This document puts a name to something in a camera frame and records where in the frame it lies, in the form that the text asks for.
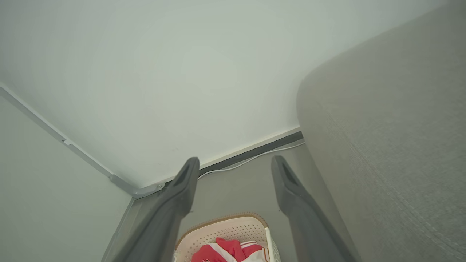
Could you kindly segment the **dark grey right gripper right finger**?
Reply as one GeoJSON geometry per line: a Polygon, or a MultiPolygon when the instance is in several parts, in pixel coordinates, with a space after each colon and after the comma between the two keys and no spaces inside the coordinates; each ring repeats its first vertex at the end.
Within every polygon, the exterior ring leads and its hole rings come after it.
{"type": "Polygon", "coordinates": [[[283,156],[272,157],[271,171],[278,206],[289,220],[298,262],[357,262],[283,156]]]}

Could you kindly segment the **cream perforated laundry basket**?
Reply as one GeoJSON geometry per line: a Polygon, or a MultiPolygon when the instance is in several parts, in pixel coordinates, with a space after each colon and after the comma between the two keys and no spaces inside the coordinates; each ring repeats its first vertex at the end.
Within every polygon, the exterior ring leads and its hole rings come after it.
{"type": "Polygon", "coordinates": [[[267,262],[282,262],[269,225],[261,216],[251,212],[222,216],[190,228],[177,242],[173,262],[190,262],[195,252],[203,245],[214,243],[217,238],[261,245],[267,262]]]}

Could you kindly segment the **red white-trimmed garment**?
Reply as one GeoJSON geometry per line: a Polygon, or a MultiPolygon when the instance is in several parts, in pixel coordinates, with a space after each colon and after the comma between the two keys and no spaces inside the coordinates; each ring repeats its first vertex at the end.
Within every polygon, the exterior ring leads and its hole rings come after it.
{"type": "Polygon", "coordinates": [[[195,252],[191,262],[272,262],[267,248],[258,242],[216,238],[195,252]]]}

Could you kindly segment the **black baseboard strip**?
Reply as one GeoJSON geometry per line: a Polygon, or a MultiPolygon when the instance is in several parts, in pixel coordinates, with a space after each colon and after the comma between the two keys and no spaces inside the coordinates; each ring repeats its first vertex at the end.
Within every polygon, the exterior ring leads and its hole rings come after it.
{"type": "Polygon", "coordinates": [[[291,131],[291,133],[286,136],[277,136],[276,138],[270,139],[269,142],[261,142],[258,145],[252,146],[250,149],[244,149],[239,152],[235,152],[232,154],[232,156],[229,156],[220,162],[202,168],[200,170],[200,176],[198,179],[204,178],[210,174],[234,170],[259,158],[260,156],[264,156],[269,153],[276,153],[299,147],[303,145],[304,142],[298,143],[294,146],[290,146],[290,144],[298,142],[302,139],[302,132],[299,129],[296,129],[291,131]]]}

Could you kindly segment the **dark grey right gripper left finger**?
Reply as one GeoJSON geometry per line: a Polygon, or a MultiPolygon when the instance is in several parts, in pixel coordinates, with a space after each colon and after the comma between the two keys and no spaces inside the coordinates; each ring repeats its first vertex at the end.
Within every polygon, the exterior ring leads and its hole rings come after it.
{"type": "Polygon", "coordinates": [[[112,262],[171,262],[182,219],[191,211],[200,171],[189,158],[112,262]]]}

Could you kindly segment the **grey fabric sofa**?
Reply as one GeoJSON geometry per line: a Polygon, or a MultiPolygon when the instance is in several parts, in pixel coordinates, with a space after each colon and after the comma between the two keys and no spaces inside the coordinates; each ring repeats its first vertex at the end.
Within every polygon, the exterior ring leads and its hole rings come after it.
{"type": "Polygon", "coordinates": [[[313,70],[297,114],[363,262],[466,262],[466,0],[313,70]]]}

